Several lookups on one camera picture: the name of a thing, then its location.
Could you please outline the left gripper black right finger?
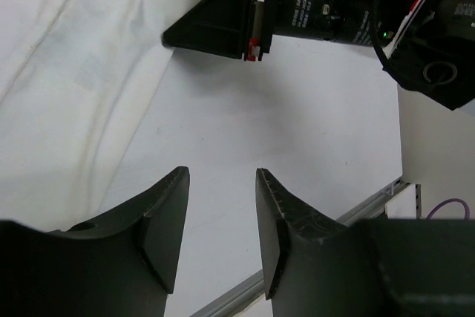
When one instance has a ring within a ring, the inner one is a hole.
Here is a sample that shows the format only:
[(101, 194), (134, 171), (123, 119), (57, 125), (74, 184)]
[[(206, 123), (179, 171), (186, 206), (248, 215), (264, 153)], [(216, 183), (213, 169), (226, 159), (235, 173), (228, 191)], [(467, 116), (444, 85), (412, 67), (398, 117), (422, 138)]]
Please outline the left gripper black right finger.
[(255, 188), (266, 298), (274, 316), (370, 316), (358, 231), (289, 192), (267, 169)]

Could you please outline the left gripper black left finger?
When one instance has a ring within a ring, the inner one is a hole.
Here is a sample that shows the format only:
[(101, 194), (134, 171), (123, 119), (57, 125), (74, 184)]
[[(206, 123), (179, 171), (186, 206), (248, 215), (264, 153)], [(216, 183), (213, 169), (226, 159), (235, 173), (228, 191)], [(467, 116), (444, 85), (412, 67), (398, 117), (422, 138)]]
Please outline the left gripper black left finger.
[(53, 231), (52, 316), (163, 316), (174, 292), (190, 174), (178, 166), (113, 209)]

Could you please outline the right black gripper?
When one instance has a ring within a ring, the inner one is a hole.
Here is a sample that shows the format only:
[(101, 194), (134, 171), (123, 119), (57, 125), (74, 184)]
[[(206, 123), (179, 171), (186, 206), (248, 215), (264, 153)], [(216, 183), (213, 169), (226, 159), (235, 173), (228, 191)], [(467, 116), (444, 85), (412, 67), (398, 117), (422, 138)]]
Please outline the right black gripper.
[(398, 33), (419, 0), (253, 0), (254, 24), (245, 46), (251, 0), (201, 0), (162, 35), (169, 48), (256, 61), (274, 35), (369, 47), (370, 12), (383, 45)]

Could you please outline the white t shirt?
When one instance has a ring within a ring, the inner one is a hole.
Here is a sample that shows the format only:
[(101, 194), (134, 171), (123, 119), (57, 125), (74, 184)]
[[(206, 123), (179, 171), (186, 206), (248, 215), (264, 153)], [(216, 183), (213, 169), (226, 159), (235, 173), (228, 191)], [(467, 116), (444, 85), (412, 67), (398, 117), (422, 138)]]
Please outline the white t shirt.
[(1, 0), (1, 218), (61, 229), (152, 184), (140, 129), (200, 0)]

